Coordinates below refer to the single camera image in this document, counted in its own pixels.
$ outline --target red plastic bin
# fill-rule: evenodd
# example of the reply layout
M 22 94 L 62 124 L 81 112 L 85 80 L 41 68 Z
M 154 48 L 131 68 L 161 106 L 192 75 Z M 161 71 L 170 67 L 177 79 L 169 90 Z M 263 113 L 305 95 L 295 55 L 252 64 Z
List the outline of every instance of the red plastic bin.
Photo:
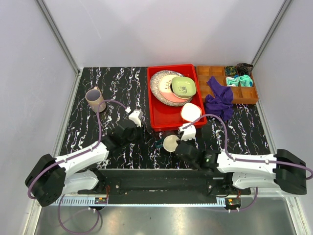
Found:
M 151 127 L 155 131 L 173 131 L 178 130 L 184 123 L 187 123 L 180 116 L 182 106 L 173 107 L 163 104 L 159 101 L 150 90 L 150 79 L 151 77 L 162 70 L 171 70 L 179 72 L 186 77 L 190 77 L 195 81 L 197 93 L 194 95 L 191 103 L 198 105 L 202 109 L 202 114 L 205 114 L 203 102 L 200 93 L 200 87 L 198 84 L 195 67 L 191 64 L 187 65 L 167 65 L 167 66 L 155 66 L 147 68 L 147 79 L 148 79 L 148 97 L 149 97 L 149 109 L 150 109 L 150 122 Z M 195 123 L 196 128 L 200 128 L 206 125 L 206 118 L 200 119 Z

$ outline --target dish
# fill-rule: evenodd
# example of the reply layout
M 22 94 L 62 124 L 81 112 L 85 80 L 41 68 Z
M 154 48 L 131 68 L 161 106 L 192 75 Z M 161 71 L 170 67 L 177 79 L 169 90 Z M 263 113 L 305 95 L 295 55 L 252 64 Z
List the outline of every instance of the dish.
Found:
M 162 77 L 159 84 L 158 84 L 158 88 L 159 88 L 162 96 L 164 98 L 166 98 L 167 100 L 169 100 L 171 102 L 175 102 L 175 103 L 185 102 L 190 97 L 180 98 L 180 97 L 176 96 L 171 90 L 171 83 L 172 83 L 172 79 L 174 77 L 177 77 L 177 76 L 172 74 L 172 75 L 166 75 L 166 76 Z
M 172 89 L 173 93 L 180 98 L 190 98 L 197 93 L 195 82 L 189 77 L 174 77 Z
M 197 118 L 201 116 L 201 114 L 202 114 L 201 108 L 192 103 L 186 103 L 180 112 L 181 118 L 187 122 L 195 121 Z
M 172 102 L 168 99 L 166 99 L 162 94 L 161 91 L 159 89 L 159 83 L 160 80 L 167 75 L 175 75 L 175 76 L 179 76 L 179 77 L 183 77 L 182 74 L 175 72 L 175 71 L 171 71 L 171 70 L 162 70 L 159 71 L 157 73 L 155 73 L 150 80 L 150 90 L 152 92 L 152 94 L 159 100 L 161 101 L 163 104 L 169 105 L 169 106 L 183 106 L 184 104 L 190 102 L 192 100 L 192 97 L 189 99 L 184 99 L 184 102 Z

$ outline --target cloth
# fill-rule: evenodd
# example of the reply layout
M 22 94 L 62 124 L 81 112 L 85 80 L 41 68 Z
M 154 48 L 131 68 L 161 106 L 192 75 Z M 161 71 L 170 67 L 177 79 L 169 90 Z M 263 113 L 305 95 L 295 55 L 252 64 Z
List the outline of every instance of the cloth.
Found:
M 243 75 L 239 77 L 240 85 L 242 87 L 252 87 L 253 86 L 253 80 L 249 75 Z
M 228 87 L 238 87 L 239 77 L 226 77 L 226 84 Z
M 231 102 L 234 99 L 230 87 L 221 86 L 215 77 L 211 77 L 207 84 L 215 97 L 210 94 L 206 96 L 205 113 L 221 116 L 224 121 L 229 120 L 233 116 L 233 104 Z
M 237 70 L 235 66 L 226 66 L 225 67 L 226 76 L 234 76 L 237 74 Z
M 251 76 L 253 65 L 250 65 L 247 63 L 239 63 L 237 64 L 236 69 L 237 69 L 239 76 L 242 76 L 242 75 Z

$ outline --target black marble surface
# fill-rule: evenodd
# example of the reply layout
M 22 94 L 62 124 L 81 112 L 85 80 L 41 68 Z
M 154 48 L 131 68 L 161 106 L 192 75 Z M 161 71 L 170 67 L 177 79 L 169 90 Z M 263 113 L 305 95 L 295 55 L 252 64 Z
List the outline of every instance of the black marble surface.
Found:
M 162 138 L 162 132 L 154 132 L 150 126 L 149 101 L 147 93 L 147 68 L 84 68 L 77 90 L 73 109 L 67 125 L 61 155 L 87 147 L 98 140 L 96 114 L 85 100 L 86 92 L 98 86 L 104 99 L 121 101 L 131 109 L 144 112 L 144 141 L 124 147 L 115 156 L 99 163 L 99 168 L 189 168 L 174 154 L 163 148 L 156 149 L 155 142 Z M 116 126 L 127 114 L 121 106 L 108 104 L 101 114 L 103 135 Z M 255 105 L 234 105 L 234 115 L 227 123 L 229 137 L 228 151 L 236 154 L 270 153 L 260 116 Z M 196 144 L 200 149 L 220 150 L 224 142 L 221 124 L 213 119 L 197 132 Z

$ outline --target teal cloth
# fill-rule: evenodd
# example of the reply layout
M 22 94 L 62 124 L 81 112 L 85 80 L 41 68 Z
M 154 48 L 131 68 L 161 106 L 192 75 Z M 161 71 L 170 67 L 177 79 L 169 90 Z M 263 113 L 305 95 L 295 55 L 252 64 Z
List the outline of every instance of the teal cloth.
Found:
M 240 85 L 242 87 L 252 87 L 253 86 L 253 80 L 249 75 L 243 75 L 239 77 Z
M 234 76 L 237 74 L 237 69 L 235 66 L 226 66 L 225 67 L 225 75 L 226 76 Z
M 238 87 L 239 84 L 239 77 L 227 77 L 226 78 L 226 84 L 227 86 L 236 86 Z

